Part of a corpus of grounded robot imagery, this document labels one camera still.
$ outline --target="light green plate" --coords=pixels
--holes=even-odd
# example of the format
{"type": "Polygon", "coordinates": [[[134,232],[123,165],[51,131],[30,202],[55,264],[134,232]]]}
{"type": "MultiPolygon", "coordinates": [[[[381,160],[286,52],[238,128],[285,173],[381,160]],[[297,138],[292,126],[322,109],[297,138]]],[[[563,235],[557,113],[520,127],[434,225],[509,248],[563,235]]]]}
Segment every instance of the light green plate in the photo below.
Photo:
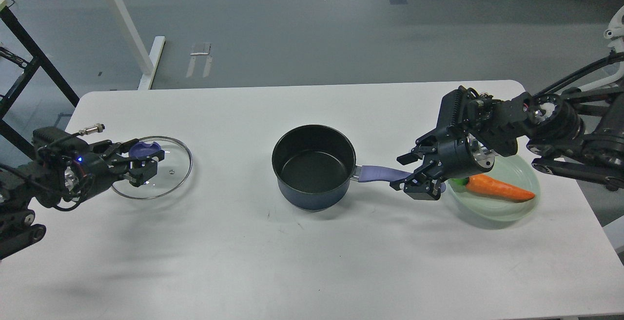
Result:
{"type": "Polygon", "coordinates": [[[535,193],[535,198],[516,203],[510,200],[491,198],[482,194],[471,193],[465,187],[448,180],[450,193],[465,207],[490,220],[511,222],[520,220],[531,213],[540,200],[540,184],[534,169],[519,156],[495,159],[494,168],[486,175],[513,184],[535,193]]]}

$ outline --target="pot handle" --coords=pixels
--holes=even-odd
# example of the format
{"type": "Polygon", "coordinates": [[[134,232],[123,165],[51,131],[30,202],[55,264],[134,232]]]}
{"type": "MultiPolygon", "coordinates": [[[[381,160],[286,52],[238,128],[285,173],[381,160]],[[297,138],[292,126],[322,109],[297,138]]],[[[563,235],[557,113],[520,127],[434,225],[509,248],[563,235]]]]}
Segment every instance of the pot handle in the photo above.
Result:
{"type": "MultiPolygon", "coordinates": [[[[352,180],[356,180],[357,182],[373,182],[373,181],[385,181],[385,182],[393,182],[396,180],[401,180],[407,178],[412,173],[408,173],[407,171],[401,171],[397,169],[392,169],[391,167],[385,166],[374,166],[374,165],[364,165],[359,166],[356,165],[355,171],[351,176],[352,180]]],[[[441,184],[441,191],[446,191],[446,184],[441,184]]]]}

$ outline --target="black saucepan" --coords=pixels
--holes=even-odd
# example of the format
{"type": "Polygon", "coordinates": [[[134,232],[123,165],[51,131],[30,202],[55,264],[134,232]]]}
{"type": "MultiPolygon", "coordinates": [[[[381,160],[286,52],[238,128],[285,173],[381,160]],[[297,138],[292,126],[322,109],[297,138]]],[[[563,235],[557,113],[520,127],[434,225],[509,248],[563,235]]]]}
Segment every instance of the black saucepan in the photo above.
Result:
{"type": "Polygon", "coordinates": [[[331,127],[305,125],[288,131],[273,149],[281,193],[295,206],[320,210],[336,204],[350,180],[392,182],[411,173],[381,166],[356,166],[349,139],[331,127]]]}

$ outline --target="purple lid knob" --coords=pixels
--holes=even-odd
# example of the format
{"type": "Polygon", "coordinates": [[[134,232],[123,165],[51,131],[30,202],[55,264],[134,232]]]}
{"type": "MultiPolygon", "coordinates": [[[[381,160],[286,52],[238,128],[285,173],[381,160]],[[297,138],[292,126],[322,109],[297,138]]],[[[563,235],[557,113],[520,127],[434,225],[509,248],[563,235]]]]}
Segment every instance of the purple lid knob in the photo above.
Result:
{"type": "Polygon", "coordinates": [[[131,157],[140,158],[140,157],[153,155],[157,151],[160,151],[160,144],[156,142],[152,142],[151,144],[147,144],[145,142],[139,142],[131,147],[131,149],[128,151],[128,154],[131,157]]]}

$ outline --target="black metal frame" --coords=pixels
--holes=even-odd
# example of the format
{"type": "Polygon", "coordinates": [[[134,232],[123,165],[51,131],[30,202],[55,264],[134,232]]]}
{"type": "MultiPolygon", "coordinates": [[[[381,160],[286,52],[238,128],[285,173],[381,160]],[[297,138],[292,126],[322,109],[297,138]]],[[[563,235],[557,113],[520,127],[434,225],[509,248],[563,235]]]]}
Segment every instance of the black metal frame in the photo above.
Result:
{"type": "Polygon", "coordinates": [[[25,62],[23,58],[13,55],[13,53],[10,53],[4,48],[0,51],[0,57],[9,60],[24,69],[6,95],[2,96],[0,99],[0,135],[7,138],[7,140],[22,151],[22,153],[34,160],[35,153],[33,145],[31,145],[28,140],[9,126],[9,124],[2,120],[9,109],[11,109],[11,106],[13,106],[13,103],[15,103],[15,100],[17,100],[20,93],[24,91],[28,82],[41,67],[74,107],[78,105],[78,100],[80,100],[80,98],[78,98],[78,95],[76,95],[67,81],[63,78],[63,76],[61,76],[59,71],[56,70],[56,67],[54,67],[45,53],[39,48],[24,27],[22,27],[20,22],[18,22],[18,18],[11,13],[9,7],[3,7],[2,10],[0,10],[0,19],[2,19],[4,24],[9,27],[13,35],[18,38],[28,53],[33,56],[33,59],[30,62],[25,62]]]}

